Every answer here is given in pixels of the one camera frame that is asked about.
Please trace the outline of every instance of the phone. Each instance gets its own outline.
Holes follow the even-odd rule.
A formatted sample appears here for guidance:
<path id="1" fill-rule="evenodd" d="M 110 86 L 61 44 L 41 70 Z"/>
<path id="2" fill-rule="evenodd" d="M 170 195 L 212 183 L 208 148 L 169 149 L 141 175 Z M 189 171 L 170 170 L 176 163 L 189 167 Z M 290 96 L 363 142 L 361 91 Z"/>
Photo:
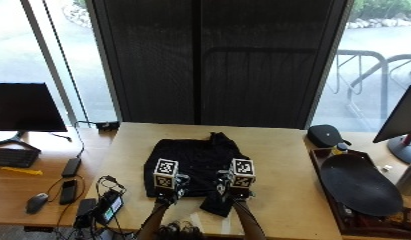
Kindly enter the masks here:
<path id="1" fill-rule="evenodd" d="M 76 179 L 65 181 L 61 184 L 60 205 L 65 205 L 75 202 L 76 189 L 77 189 Z"/>

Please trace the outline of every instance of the glass door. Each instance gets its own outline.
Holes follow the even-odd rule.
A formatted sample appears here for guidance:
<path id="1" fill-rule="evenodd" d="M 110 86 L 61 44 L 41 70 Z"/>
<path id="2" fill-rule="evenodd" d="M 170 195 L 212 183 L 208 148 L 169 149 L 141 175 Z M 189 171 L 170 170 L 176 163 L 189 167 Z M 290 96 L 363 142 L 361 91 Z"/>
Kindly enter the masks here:
<path id="1" fill-rule="evenodd" d="M 0 0 L 0 82 L 45 82 L 68 125 L 117 120 L 84 2 Z"/>
<path id="2" fill-rule="evenodd" d="M 379 130 L 411 85 L 411 1 L 354 2 L 312 125 Z"/>

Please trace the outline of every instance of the power adapter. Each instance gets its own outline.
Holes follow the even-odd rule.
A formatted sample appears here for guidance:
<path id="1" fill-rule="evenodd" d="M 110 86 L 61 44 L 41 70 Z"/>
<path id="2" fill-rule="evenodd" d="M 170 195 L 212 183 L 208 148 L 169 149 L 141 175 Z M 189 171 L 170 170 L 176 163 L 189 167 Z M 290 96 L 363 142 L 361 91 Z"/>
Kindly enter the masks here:
<path id="1" fill-rule="evenodd" d="M 96 127 L 99 130 L 103 131 L 112 131 L 112 130 L 117 130 L 120 128 L 120 122 L 97 122 L 96 123 Z"/>

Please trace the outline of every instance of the black device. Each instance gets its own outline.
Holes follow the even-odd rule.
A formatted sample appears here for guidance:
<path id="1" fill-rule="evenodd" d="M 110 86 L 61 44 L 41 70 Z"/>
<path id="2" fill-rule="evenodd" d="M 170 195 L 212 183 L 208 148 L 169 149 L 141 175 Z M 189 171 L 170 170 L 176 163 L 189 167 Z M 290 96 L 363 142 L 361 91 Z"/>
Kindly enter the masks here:
<path id="1" fill-rule="evenodd" d="M 75 202 L 77 181 L 72 179 L 61 184 L 60 205 Z"/>
<path id="2" fill-rule="evenodd" d="M 33 197 L 29 198 L 27 202 L 27 213 L 35 214 L 37 213 L 45 203 L 48 202 L 48 194 L 47 193 L 39 193 Z"/>
<path id="3" fill-rule="evenodd" d="M 63 178 L 71 178 L 76 176 L 77 169 L 81 165 L 81 159 L 80 158 L 72 158 L 69 159 L 67 166 L 64 167 L 64 170 L 61 172 Z"/>
<path id="4" fill-rule="evenodd" d="M 76 219 L 73 222 L 73 228 L 88 228 L 92 223 L 92 211 L 96 207 L 96 198 L 85 198 L 80 201 L 80 205 L 76 212 Z"/>
<path id="5" fill-rule="evenodd" d="M 27 131 L 68 131 L 45 83 L 0 83 L 0 131 L 17 131 L 0 145 L 17 143 L 33 149 L 21 141 Z"/>
<path id="6" fill-rule="evenodd" d="M 327 124 L 309 127 L 308 138 L 319 148 L 329 148 L 343 142 L 338 129 Z"/>
<path id="7" fill-rule="evenodd" d="M 124 205 L 122 193 L 109 189 L 99 199 L 93 216 L 101 225 L 106 225 Z"/>
<path id="8" fill-rule="evenodd" d="M 387 139 L 387 147 L 394 156 L 405 163 L 411 163 L 411 86 L 406 89 L 373 142 Z"/>

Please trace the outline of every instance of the computer mouse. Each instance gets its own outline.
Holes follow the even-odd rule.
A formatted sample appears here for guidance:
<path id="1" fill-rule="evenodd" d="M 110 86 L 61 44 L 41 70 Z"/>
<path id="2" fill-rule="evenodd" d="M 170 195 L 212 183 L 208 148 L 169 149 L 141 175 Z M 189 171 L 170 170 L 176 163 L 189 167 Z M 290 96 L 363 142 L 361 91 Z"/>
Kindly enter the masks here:
<path id="1" fill-rule="evenodd" d="M 43 206 L 45 205 L 48 201 L 48 194 L 47 193 L 40 193 L 35 195 L 27 203 L 27 213 L 28 214 L 35 214 L 37 213 Z"/>

